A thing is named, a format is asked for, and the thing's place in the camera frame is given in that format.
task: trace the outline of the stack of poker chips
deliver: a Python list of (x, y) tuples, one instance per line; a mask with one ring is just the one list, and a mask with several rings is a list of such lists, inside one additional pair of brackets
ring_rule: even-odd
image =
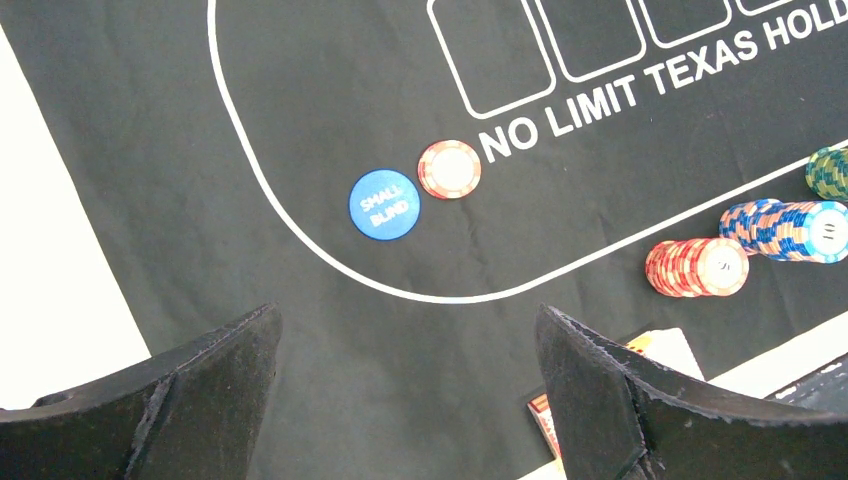
[(724, 212), (719, 235), (738, 242), (749, 255), (837, 263), (848, 257), (848, 208), (833, 201), (741, 203)]
[(807, 185), (825, 200), (848, 200), (848, 148), (823, 148), (807, 162)]
[(748, 279), (748, 255), (729, 238), (695, 238), (657, 244), (645, 260), (654, 289), (669, 297), (727, 297)]

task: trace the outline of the blue disc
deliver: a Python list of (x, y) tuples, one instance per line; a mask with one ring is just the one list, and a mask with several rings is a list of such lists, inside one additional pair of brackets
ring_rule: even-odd
[(356, 182), (350, 192), (350, 219), (374, 240), (395, 240), (412, 230), (421, 213), (418, 190), (406, 175), (374, 170)]

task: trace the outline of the curved white line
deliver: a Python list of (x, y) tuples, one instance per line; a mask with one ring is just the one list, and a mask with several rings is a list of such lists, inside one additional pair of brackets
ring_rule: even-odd
[[(230, 97), (230, 91), (227, 89), (227, 82), (224, 79), (223, 69), (221, 67), (221, 59), (218, 54), (218, 34), (216, 29), (215, 22), (215, 12), (217, 0), (209, 0), (208, 10), (207, 10), (207, 24), (209, 29), (209, 51), (212, 60), (212, 69), (215, 72), (215, 80), (218, 82), (218, 89), (221, 92), (221, 99), (224, 101), (224, 106), (227, 108), (227, 112), (230, 115), (230, 120), (233, 122), (233, 127), (236, 129), (236, 134), (238, 135), (239, 141), (241, 142), (242, 148), (244, 149), (244, 153), (247, 156), (248, 161), (250, 162), (251, 168), (253, 168), (253, 173), (256, 175), (256, 180), (259, 182), (259, 186), (262, 188), (262, 192), (265, 193), (265, 197), (268, 198), (268, 201), (271, 202), (271, 206), (274, 207), (274, 210), (277, 212), (277, 215), (280, 216), (280, 219), (286, 224), (286, 226), (291, 229), (292, 233), (294, 233), (297, 238), (300, 239), (315, 255), (321, 260), (324, 260), (331, 267), (335, 268), (339, 272), (347, 275), (351, 279), (367, 286), (371, 287), (374, 290), (394, 295), (396, 297), (404, 298), (407, 300), (413, 300), (416, 302), (424, 302), (424, 303), (436, 303), (436, 304), (446, 304), (446, 305), (468, 305), (473, 303), (484, 303), (491, 302), (494, 300), (500, 300), (507, 297), (512, 297), (518, 295), (520, 293), (524, 293), (532, 288), (538, 287), (543, 283), (549, 282), (557, 277), (565, 275), (573, 270), (576, 270), (590, 262), (593, 262), (605, 255), (609, 255), (616, 250), (624, 248), (631, 243), (637, 242), (649, 235), (653, 235), (660, 230), (668, 228), (675, 223), (678, 223), (686, 218), (689, 218), (693, 215), (696, 215), (708, 208), (714, 207), (721, 202), (729, 200), (739, 194), (742, 194), (752, 188), (756, 188), (764, 183), (767, 183), (781, 175), (784, 175), (792, 170), (801, 168), (806, 165), (808, 158), (804, 158), (793, 162), (790, 165), (787, 165), (779, 170), (776, 170), (768, 175), (764, 175), (753, 182), (746, 183), (741, 187), (733, 189), (723, 195), (720, 195), (712, 200), (704, 202), (696, 207), (690, 208), (685, 212), (677, 214), (663, 222), (660, 222), (653, 227), (646, 228), (635, 235), (631, 235), (623, 240), (613, 243), (612, 245), (607, 246), (606, 248), (602, 248), (591, 255), (587, 255), (579, 260), (569, 263), (568, 265), (558, 268), (552, 272), (549, 272), (545, 275), (542, 275), (539, 278), (531, 280), (529, 282), (523, 283), (516, 287), (508, 288), (506, 290), (501, 290), (498, 292), (487, 293), (483, 295), (472, 295), (467, 297), (443, 297), (438, 295), (424, 295), (420, 293), (410, 292), (407, 290), (401, 290), (399, 288), (392, 287), (390, 285), (386, 285), (384, 283), (380, 283), (376, 280), (366, 277), (361, 273), (358, 273), (348, 267), (347, 265), (339, 262), (335, 258), (333, 258), (329, 253), (324, 251), (321, 247), (319, 247), (314, 241), (312, 241), (309, 236), (297, 226), (297, 224), (292, 220), (289, 216), (286, 209), (280, 204), (280, 201), (277, 200), (276, 195), (274, 195), (273, 190), (271, 190), (271, 186), (268, 185), (268, 181), (265, 179), (265, 175), (262, 173), (262, 168), (259, 165), (259, 160), (256, 158), (256, 153), (253, 151), (253, 147), (250, 145), (250, 140), (247, 138), (247, 133), (244, 130), (244, 126), (241, 123), (241, 119), (239, 118), (238, 112), (236, 111), (236, 107), (233, 104), (233, 99)], [(848, 146), (848, 140), (841, 142), (838, 145), (835, 145), (834, 148), (841, 148), (844, 146)]]

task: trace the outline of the poker table mat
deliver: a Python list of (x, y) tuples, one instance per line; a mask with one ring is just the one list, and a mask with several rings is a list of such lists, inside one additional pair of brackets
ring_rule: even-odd
[[(151, 353), (266, 302), (286, 321), (251, 478), (515, 479), (549, 303), (680, 327), (709, 379), (848, 310), (846, 267), (751, 259), (673, 299), (650, 248), (814, 200), (848, 138), (848, 1), (45, 0), (0, 22)], [(351, 222), (433, 142), (483, 162), (404, 237)]]

